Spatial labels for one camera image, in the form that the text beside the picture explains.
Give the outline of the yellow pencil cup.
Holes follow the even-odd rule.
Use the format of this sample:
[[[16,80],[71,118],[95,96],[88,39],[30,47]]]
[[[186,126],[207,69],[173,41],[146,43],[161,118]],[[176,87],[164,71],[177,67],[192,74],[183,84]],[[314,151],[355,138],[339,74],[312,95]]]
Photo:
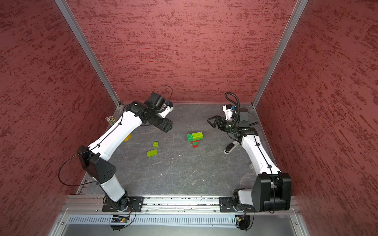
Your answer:
[[[132,134],[130,133],[123,141],[126,142],[132,137]]]

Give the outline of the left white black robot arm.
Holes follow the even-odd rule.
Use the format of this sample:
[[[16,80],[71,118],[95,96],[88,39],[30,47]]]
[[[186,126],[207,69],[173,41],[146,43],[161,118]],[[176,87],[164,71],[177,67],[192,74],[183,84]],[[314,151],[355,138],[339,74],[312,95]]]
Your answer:
[[[109,162],[117,147],[143,123],[149,123],[167,133],[173,122],[166,116],[174,105],[157,93],[151,93],[145,102],[134,101],[127,105],[120,118],[100,138],[88,147],[78,149],[78,157],[83,169],[94,178],[108,199],[118,210],[128,206],[128,194],[116,177],[116,167]]]

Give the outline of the lime long lego brick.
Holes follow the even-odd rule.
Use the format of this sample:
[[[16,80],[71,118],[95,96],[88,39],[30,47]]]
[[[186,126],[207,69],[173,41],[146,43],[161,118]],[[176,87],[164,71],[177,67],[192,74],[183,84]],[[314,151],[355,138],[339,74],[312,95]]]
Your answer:
[[[157,154],[158,154],[157,149],[153,149],[147,152],[147,157],[150,158],[150,157],[156,156]]]

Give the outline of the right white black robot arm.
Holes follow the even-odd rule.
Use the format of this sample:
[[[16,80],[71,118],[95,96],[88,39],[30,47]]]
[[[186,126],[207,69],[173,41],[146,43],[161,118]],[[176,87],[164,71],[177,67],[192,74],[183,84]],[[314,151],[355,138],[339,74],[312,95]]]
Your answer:
[[[213,116],[207,122],[234,139],[224,152],[229,154],[235,147],[241,146],[247,153],[256,180],[251,189],[238,189],[234,192],[231,205],[238,212],[253,210],[271,212],[289,210],[291,202],[292,180],[283,173],[269,157],[258,136],[258,132],[249,121],[249,111],[232,105],[223,107],[224,117]]]

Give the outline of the aluminium rail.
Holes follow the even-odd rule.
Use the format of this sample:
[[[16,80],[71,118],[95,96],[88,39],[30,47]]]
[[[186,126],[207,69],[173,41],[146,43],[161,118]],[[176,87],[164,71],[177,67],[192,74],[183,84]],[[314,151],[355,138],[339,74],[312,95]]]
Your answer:
[[[145,195],[129,197],[132,207],[141,214],[242,214],[232,197],[206,195]],[[126,214],[115,210],[102,195],[70,195],[62,210],[67,214]]]

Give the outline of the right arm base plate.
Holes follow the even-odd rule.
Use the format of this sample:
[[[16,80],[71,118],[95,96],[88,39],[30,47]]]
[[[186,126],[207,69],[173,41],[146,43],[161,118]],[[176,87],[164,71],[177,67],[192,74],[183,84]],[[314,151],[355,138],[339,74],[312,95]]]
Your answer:
[[[220,197],[219,198],[220,212],[235,212],[235,213],[253,213],[255,208],[252,205],[245,205],[238,203],[233,197]]]

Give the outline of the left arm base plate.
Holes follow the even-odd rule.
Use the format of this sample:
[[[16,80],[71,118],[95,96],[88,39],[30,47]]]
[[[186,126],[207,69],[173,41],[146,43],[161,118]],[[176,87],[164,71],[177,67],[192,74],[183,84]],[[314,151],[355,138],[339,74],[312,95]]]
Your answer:
[[[119,201],[114,202],[107,196],[103,199],[102,212],[116,212],[124,213],[134,210],[135,212],[141,212],[144,202],[144,197],[123,197]]]

